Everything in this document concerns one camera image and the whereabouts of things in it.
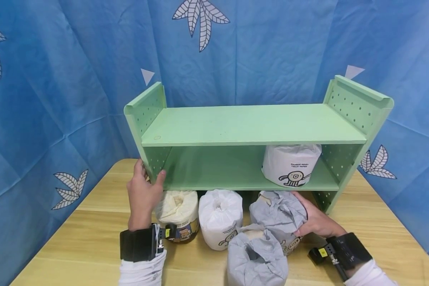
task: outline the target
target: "shelf board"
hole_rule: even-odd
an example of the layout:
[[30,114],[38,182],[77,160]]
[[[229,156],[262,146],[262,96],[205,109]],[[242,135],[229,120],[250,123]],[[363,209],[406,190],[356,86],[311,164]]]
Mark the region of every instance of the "shelf board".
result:
[[[173,147],[164,169],[166,190],[286,190],[261,171],[264,146]],[[310,181],[298,190],[338,191],[338,180],[319,160]]]
[[143,147],[363,144],[365,136],[325,104],[164,108]]

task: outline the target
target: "perforated panel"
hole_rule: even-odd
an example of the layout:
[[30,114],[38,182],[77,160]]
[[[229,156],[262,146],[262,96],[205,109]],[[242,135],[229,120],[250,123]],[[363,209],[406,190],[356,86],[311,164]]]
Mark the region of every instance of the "perforated panel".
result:
[[330,205],[332,204],[332,200],[337,195],[337,192],[312,192],[313,197],[315,198],[315,201],[318,204],[318,207],[326,212],[329,209]]
[[363,145],[346,144],[346,145],[323,145],[322,158],[332,175],[337,180],[343,181],[354,165]]
[[384,108],[392,108],[392,99],[340,76],[330,86],[324,103],[360,132],[376,134],[383,124]]
[[158,172],[164,167],[171,147],[144,147],[146,157],[148,159],[148,168],[152,173],[150,175],[152,181],[157,177]]
[[140,152],[151,181],[164,166],[171,147],[142,147],[141,138],[152,122],[166,108],[164,87],[160,82],[153,84],[124,108],[133,139]]

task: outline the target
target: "cream toilet paper roll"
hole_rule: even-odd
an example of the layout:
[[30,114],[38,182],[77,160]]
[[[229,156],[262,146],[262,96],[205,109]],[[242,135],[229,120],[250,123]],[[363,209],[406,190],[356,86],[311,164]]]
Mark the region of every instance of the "cream toilet paper roll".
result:
[[155,214],[161,227],[175,224],[176,232],[173,242],[193,238],[199,231],[197,210],[199,200],[196,191],[166,191],[158,203]]
[[288,191],[262,191],[249,206],[251,222],[265,226],[281,244],[284,255],[289,255],[301,237],[294,232],[307,222],[307,211]]
[[227,249],[243,223],[242,197],[224,189],[206,192],[199,201],[199,222],[203,239],[211,249]]
[[280,243],[263,226],[252,224],[238,229],[227,248],[229,286],[284,286],[288,262]]
[[262,173],[284,187],[301,187],[310,180],[321,145],[270,145],[265,148]]

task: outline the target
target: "blue fabric backdrop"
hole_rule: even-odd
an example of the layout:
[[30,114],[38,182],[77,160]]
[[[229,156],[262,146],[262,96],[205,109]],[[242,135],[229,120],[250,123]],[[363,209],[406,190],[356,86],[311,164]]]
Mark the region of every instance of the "blue fabric backdrop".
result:
[[429,253],[429,0],[1,0],[0,285],[138,156],[122,108],[147,85],[169,106],[309,103],[345,73],[395,99],[383,171],[359,170]]

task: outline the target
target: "white sleeve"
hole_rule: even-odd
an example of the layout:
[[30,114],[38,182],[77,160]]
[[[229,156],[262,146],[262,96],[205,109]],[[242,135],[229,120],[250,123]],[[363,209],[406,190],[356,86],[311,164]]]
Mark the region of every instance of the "white sleeve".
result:
[[375,260],[370,260],[364,264],[359,270],[345,281],[346,286],[397,286],[386,276],[386,273],[377,266]]
[[161,286],[162,269],[167,251],[158,254],[151,261],[121,261],[119,286]]

